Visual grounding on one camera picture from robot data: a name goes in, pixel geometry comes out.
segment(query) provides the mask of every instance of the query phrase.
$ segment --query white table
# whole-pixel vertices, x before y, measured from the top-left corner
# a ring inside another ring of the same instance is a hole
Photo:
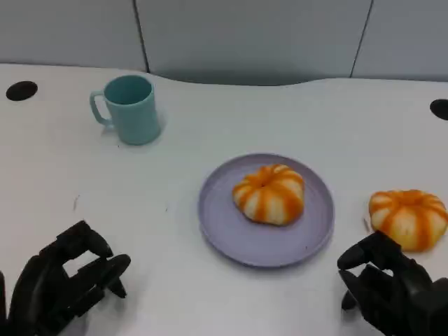
[[[128,298],[108,297],[74,335],[379,335],[359,316],[342,317],[336,259],[366,235],[361,218],[371,192],[420,188],[448,202],[448,122],[429,111],[448,96],[448,84],[238,87],[145,75],[166,126],[155,143],[130,147],[102,132],[88,104],[92,90],[130,72],[0,66],[0,93],[17,81],[38,84],[27,101],[0,98],[0,269],[8,299],[28,258],[85,218],[132,264],[123,276]],[[332,190],[335,233],[302,265],[240,266],[198,230],[207,175],[254,152],[300,160]],[[416,259],[438,279],[448,276],[447,254],[443,239]]]

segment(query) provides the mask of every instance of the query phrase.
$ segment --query gray wall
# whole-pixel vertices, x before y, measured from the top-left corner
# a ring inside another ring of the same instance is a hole
[[[351,73],[370,0],[140,0],[151,72],[280,84]]]
[[[132,0],[1,0],[0,62],[145,70]]]
[[[354,77],[448,80],[448,0],[374,0]]]
[[[448,81],[448,0],[136,1],[149,67],[161,76],[275,85],[353,71]],[[1,5],[0,62],[146,70],[133,0]]]

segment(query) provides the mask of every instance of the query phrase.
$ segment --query mug handle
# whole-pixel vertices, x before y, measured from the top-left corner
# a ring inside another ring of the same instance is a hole
[[[112,120],[105,119],[101,117],[101,114],[99,114],[97,103],[95,103],[96,96],[104,96],[104,93],[102,91],[94,91],[90,94],[90,107],[92,108],[93,115],[98,123],[103,124],[104,126],[111,126]]]

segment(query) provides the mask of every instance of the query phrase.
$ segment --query teal mug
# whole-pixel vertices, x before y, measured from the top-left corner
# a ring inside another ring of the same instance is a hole
[[[101,116],[95,103],[103,96],[111,119]],[[106,84],[103,91],[90,94],[90,107],[98,123],[113,126],[121,141],[129,145],[143,145],[160,133],[155,110],[154,87],[138,75],[121,76]]]

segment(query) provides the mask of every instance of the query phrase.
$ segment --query plate rim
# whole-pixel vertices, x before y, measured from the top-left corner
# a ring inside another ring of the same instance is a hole
[[[253,157],[253,156],[271,156],[271,157],[294,161],[294,162],[298,163],[299,165],[302,165],[303,167],[308,169],[311,173],[313,173],[322,182],[324,190],[328,193],[328,196],[330,198],[330,207],[331,207],[330,220],[329,220],[330,228],[326,232],[325,236],[323,236],[322,240],[318,244],[316,244],[314,246],[314,248],[309,248],[307,250],[307,252],[303,253],[299,258],[296,258],[291,261],[276,262],[276,263],[256,262],[253,260],[244,260],[243,258],[237,258],[236,256],[231,255],[228,252],[226,252],[224,248],[221,248],[219,246],[219,244],[217,244],[213,239],[211,239],[209,233],[207,232],[207,229],[204,226],[204,222],[202,220],[202,215],[201,215],[201,204],[202,204],[201,200],[203,199],[202,195],[204,194],[204,190],[205,190],[205,187],[207,186],[207,183],[211,180],[213,175],[217,174],[220,170],[224,169],[225,166],[228,166],[235,161],[242,160],[247,157]],[[202,235],[206,238],[206,242],[208,244],[212,245],[213,248],[215,250],[217,250],[217,252],[219,252],[221,255],[225,256],[226,258],[229,258],[229,259],[231,259],[235,262],[241,263],[243,265],[252,266],[252,267],[260,267],[260,268],[285,267],[285,266],[294,265],[294,264],[298,264],[298,263],[302,263],[302,262],[306,261],[310,257],[316,255],[330,241],[330,238],[333,236],[333,232],[335,229],[335,201],[333,199],[333,194],[332,194],[331,190],[329,189],[327,183],[324,181],[324,179],[320,175],[318,175],[313,169],[309,168],[308,165],[302,163],[301,161],[293,159],[293,158],[285,156],[285,155],[279,155],[279,154],[274,154],[274,153],[250,153],[250,154],[239,155],[230,160],[224,161],[222,164],[217,166],[217,168],[215,168],[207,176],[207,178],[205,179],[205,181],[203,182],[203,184],[201,186],[201,189],[199,192],[199,199],[197,202],[197,215],[199,217],[199,229],[200,229]]]

